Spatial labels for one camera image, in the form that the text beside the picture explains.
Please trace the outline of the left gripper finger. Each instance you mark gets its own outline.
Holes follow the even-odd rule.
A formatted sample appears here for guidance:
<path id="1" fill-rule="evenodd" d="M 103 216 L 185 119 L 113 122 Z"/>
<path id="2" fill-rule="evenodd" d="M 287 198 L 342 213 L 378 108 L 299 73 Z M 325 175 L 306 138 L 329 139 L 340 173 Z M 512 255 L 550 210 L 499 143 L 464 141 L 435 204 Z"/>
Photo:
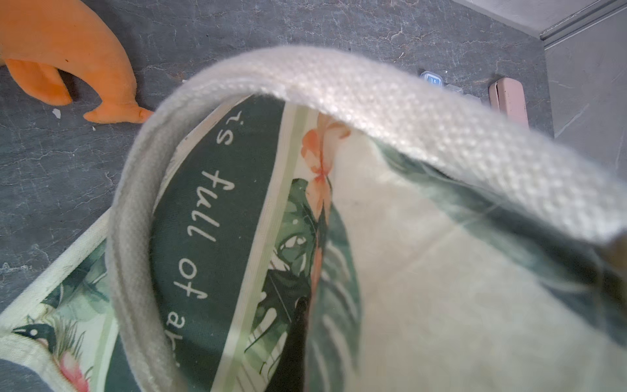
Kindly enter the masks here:
<path id="1" fill-rule="evenodd" d="M 295 308 L 294 320 L 279 364 L 269 380 L 265 392 L 303 391 L 305 383 L 305 342 L 310 299 L 302 297 Z"/>

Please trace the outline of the floral canvas tote bag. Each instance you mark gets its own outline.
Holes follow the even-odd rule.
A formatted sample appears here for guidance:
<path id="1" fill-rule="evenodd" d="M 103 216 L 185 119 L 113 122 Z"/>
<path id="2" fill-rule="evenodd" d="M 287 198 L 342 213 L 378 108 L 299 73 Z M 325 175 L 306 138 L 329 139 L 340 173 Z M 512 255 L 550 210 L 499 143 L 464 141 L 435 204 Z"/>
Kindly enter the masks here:
<path id="1" fill-rule="evenodd" d="M 112 207 L 3 311 L 55 391 L 623 391 L 626 186 L 394 67 L 316 47 L 197 74 Z"/>

